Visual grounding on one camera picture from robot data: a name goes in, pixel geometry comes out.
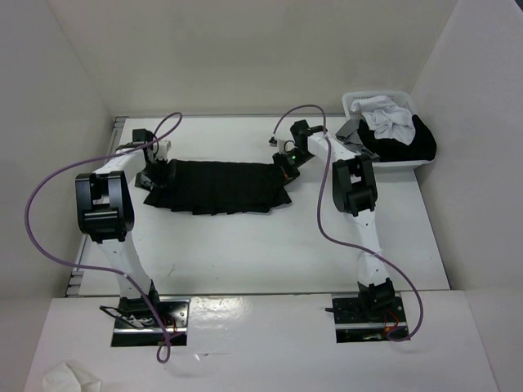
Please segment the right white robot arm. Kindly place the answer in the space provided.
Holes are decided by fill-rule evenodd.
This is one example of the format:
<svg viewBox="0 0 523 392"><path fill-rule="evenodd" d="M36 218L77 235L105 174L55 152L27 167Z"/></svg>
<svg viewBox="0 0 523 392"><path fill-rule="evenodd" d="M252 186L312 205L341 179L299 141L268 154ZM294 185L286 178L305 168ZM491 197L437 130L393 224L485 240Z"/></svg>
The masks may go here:
<svg viewBox="0 0 523 392"><path fill-rule="evenodd" d="M273 161L287 184L297 179L299 167L314 157L326 164L326 173L332 176L334 206L358 234L358 243L352 246L361 250L355 312L361 318L375 321L391 309L396 292L383 261L376 229L378 189L371 158L351 152L339 140L327 136L323 126L311 127L305 120L295 122L290 132L293 148L280 146Z"/></svg>

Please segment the black pleated skirt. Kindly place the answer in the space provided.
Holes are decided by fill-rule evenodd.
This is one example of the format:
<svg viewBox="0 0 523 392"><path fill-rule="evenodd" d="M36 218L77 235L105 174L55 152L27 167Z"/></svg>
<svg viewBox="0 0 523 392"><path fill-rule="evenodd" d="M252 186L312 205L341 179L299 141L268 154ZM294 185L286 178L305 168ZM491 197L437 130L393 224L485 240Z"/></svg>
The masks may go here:
<svg viewBox="0 0 523 392"><path fill-rule="evenodd" d="M194 215L268 213L292 202L274 163L177 161L173 186L150 191L144 204Z"/></svg>

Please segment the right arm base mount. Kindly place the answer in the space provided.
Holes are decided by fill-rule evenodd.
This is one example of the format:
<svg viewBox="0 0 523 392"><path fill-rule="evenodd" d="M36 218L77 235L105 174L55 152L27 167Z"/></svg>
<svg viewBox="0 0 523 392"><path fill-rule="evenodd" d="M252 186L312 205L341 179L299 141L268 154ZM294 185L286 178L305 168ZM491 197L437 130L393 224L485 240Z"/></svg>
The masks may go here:
<svg viewBox="0 0 523 392"><path fill-rule="evenodd" d="M363 313L356 296L334 296L325 311L333 315L337 343L389 341L409 334L400 296L372 315Z"/></svg>

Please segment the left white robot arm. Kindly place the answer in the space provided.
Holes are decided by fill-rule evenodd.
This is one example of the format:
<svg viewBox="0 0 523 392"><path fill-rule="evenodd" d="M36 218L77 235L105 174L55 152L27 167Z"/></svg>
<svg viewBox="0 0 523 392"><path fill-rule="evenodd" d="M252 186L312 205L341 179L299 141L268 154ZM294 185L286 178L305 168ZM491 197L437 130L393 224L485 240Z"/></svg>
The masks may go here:
<svg viewBox="0 0 523 392"><path fill-rule="evenodd" d="M155 142L153 132L138 129L132 142L122 145L102 167L75 179L78 226L101 249L109 269L116 271L118 312L133 326L137 320L147 327L155 325L163 307L134 245L135 213L128 185L134 179L147 190L157 185L170 149L170 141Z"/></svg>

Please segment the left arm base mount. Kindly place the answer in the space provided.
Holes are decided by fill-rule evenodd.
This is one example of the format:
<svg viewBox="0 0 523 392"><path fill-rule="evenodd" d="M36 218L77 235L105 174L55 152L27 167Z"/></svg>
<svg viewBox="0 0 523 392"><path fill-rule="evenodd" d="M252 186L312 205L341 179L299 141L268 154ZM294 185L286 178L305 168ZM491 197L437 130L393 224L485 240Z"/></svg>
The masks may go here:
<svg viewBox="0 0 523 392"><path fill-rule="evenodd" d="M185 346L189 324L190 299L161 296L154 302L160 323L143 300L130 303L123 298L117 306L100 305L99 310L114 320L112 347L157 347L164 342L162 326L171 345Z"/></svg>

